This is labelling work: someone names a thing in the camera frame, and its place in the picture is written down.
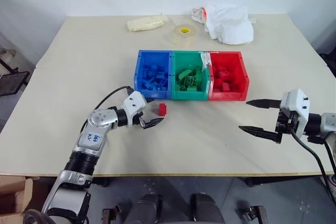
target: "gray floor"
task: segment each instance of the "gray floor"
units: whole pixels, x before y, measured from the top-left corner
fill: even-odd
[[[103,188],[92,185],[88,217],[91,224],[101,223],[103,208],[124,205],[122,223],[132,204],[147,193],[163,195],[160,222],[187,221],[193,193],[206,193],[217,203],[227,224],[244,223],[235,212],[239,202],[265,206],[270,224],[336,223],[336,208],[318,177],[248,187],[232,177],[120,177]]]

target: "plastic storage bin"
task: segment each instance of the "plastic storage bin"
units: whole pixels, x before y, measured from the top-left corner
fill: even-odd
[[[245,101],[249,79],[240,52],[209,52],[209,100]]]
[[[173,51],[172,99],[208,99],[210,75],[208,68],[202,71],[202,65],[201,55],[198,51]],[[182,80],[179,79],[180,74],[184,76]],[[201,75],[202,78],[201,81],[198,80],[199,83],[196,84],[196,76],[199,77],[199,75]],[[181,85],[185,87],[185,91],[181,91]]]
[[[171,98],[172,51],[139,50],[134,88],[145,97]]]

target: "blue bin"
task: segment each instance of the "blue bin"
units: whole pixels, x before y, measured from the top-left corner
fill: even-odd
[[[171,98],[172,51],[139,50],[134,88],[145,97]]]

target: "green bin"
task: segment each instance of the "green bin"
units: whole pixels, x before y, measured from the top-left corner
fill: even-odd
[[[197,91],[181,91],[179,85],[179,74],[187,69],[195,70],[196,67],[202,69],[203,62],[199,51],[173,51],[172,68],[172,96],[174,100],[208,100],[210,87],[210,76],[208,66],[201,72],[202,83],[197,86]]]

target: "beige tabletop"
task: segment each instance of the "beige tabletop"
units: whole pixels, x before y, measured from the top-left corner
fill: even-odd
[[[138,50],[177,49],[172,30],[178,24],[198,29],[188,49],[243,53],[250,78],[248,100],[281,99],[284,92],[301,88],[311,100],[311,112],[335,112],[336,80],[289,17],[254,16],[255,39],[239,46],[210,40],[188,16],[170,16],[165,26],[137,33],[125,26],[134,17],[67,18],[0,135],[0,174],[57,175],[89,112],[111,90],[133,84]],[[102,107],[120,106],[125,97],[120,92]],[[96,176],[320,173],[315,159],[291,136],[284,135],[278,145],[238,128],[253,125],[273,131],[277,109],[243,102],[164,102],[167,116],[158,126],[121,127],[108,134]],[[158,103],[149,104],[146,118],[156,116]],[[323,146],[308,145],[331,172]]]

